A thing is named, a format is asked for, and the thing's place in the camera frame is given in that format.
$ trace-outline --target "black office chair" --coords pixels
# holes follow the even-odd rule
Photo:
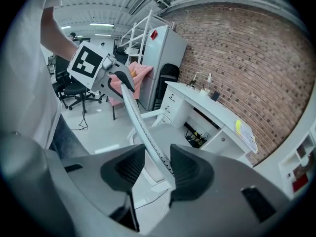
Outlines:
[[[154,104],[152,110],[154,110],[156,107],[157,109],[160,108],[161,103],[156,104],[156,100],[162,100],[164,97],[164,94],[167,90],[167,84],[166,81],[178,81],[178,77],[180,74],[180,70],[176,65],[166,63],[163,65],[160,71],[160,76],[158,79],[158,85],[156,88],[156,94],[154,99]]]
[[[123,46],[120,46],[116,49],[116,53],[115,53],[115,56],[116,60],[118,62],[121,62],[122,64],[125,64],[127,59],[128,59],[128,54],[125,53],[125,48]],[[99,91],[99,95],[100,95],[100,100],[102,100],[102,97],[105,96],[105,94],[102,94],[101,95],[101,92]]]
[[[77,81],[74,77],[71,78],[71,83],[64,89],[64,94],[66,95],[70,95],[70,96],[74,96],[74,95],[79,95],[79,97],[75,96],[76,101],[73,102],[70,106],[69,106],[69,110],[71,111],[73,109],[73,106],[82,102],[82,107],[84,108],[84,113],[87,113],[86,109],[85,109],[85,101],[98,101],[99,104],[102,103],[101,98],[97,99],[97,98],[92,98],[95,97],[95,95],[93,93],[90,93],[87,95],[88,93],[88,89],[79,81]]]
[[[64,89],[68,84],[70,84],[71,80],[69,78],[69,73],[67,72],[69,61],[56,56],[56,65],[55,65],[55,75],[56,75],[56,82],[53,83],[53,89],[55,91],[56,96],[59,100],[63,101],[65,108],[67,109],[68,106],[66,105],[64,99],[72,96],[65,96],[62,95]]]

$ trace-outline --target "white shirt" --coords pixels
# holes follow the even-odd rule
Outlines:
[[[43,148],[53,139],[61,103],[40,48],[40,21],[45,8],[57,5],[61,0],[27,0],[0,50],[0,131],[17,131]]]

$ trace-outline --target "jeans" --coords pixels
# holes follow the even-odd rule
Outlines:
[[[49,149],[57,152],[60,159],[89,156],[75,134],[70,130],[64,117],[60,115]]]

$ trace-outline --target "red sticker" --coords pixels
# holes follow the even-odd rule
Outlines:
[[[300,188],[302,188],[307,183],[308,183],[308,178],[307,178],[307,175],[304,174],[292,184],[293,191],[297,192]]]
[[[150,35],[150,37],[152,38],[152,40],[154,40],[157,37],[158,33],[157,30],[154,30],[153,33]]]

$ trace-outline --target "brick wall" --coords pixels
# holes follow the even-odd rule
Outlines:
[[[257,164],[287,138],[302,115],[316,77],[313,48],[291,22],[239,4],[196,5],[163,16],[189,44],[180,82],[212,73],[211,92],[252,128]],[[206,76],[197,76],[198,89]]]

